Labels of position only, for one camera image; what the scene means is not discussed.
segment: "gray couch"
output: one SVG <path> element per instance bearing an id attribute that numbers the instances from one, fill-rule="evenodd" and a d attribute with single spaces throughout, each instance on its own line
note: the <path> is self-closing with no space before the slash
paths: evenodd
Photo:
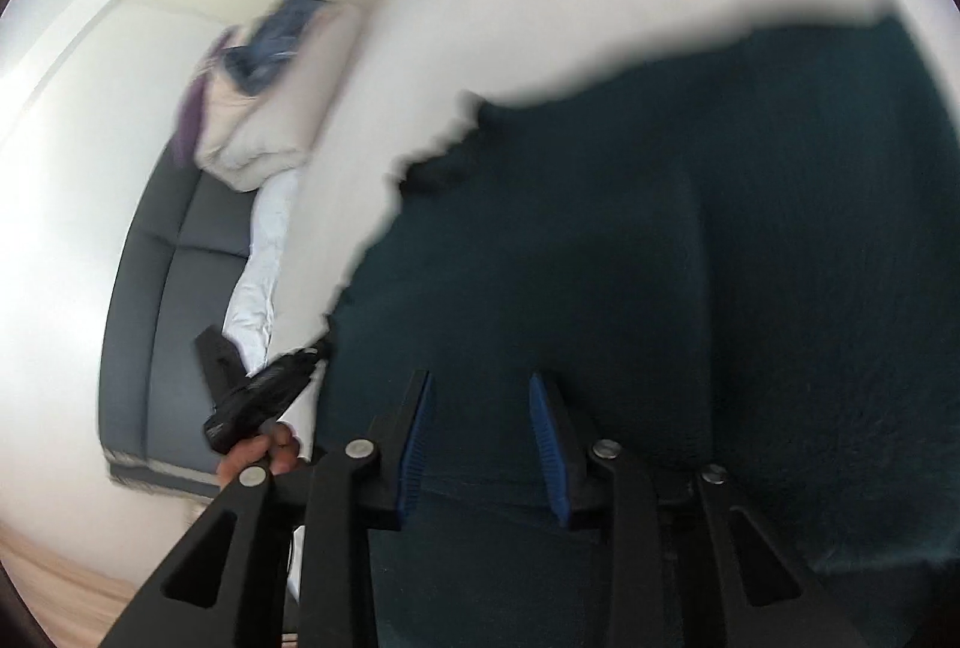
<path id="1" fill-rule="evenodd" d="M 133 216 L 107 314 L 100 442 L 127 485 L 217 493 L 203 439 L 211 403 L 195 336 L 223 322 L 250 254 L 253 193 L 237 193 L 166 148 Z"/>

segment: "black metal bracket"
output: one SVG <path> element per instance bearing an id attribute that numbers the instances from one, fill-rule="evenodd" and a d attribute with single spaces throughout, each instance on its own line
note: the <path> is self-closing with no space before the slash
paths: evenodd
<path id="1" fill-rule="evenodd" d="M 121 614 L 102 648 L 280 645 L 293 531 L 307 523 L 301 648 L 376 648 L 369 529 L 399 530 L 416 500 L 432 403 L 416 371 L 368 437 L 274 477 L 249 466 L 213 500 Z"/>
<path id="2" fill-rule="evenodd" d="M 668 579 L 688 648 L 866 648 L 723 467 L 651 466 L 599 437 L 549 375 L 531 380 L 530 407 L 551 508 L 610 546 L 607 648 L 664 646 Z"/>

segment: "fingers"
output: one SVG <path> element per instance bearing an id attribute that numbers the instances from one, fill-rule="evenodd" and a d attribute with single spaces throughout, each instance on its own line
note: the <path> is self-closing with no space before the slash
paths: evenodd
<path id="1" fill-rule="evenodd" d="M 286 423 L 277 423 L 272 428 L 274 444 L 270 448 L 270 471 L 281 475 L 296 469 L 300 464 L 301 443 L 294 437 L 293 429 Z"/>
<path id="2" fill-rule="evenodd" d="M 234 445 L 217 466 L 217 482 L 225 488 L 237 475 L 251 464 L 256 464 L 270 454 L 270 471 L 275 475 L 290 472 L 304 465 L 299 458 L 301 443 L 294 436 L 293 429 L 286 423 L 277 423 L 270 435 L 261 434 Z"/>
<path id="3" fill-rule="evenodd" d="M 224 488 L 240 472 L 266 456 L 270 444 L 271 439 L 265 434 L 237 442 L 217 466 L 217 482 L 220 488 Z"/>

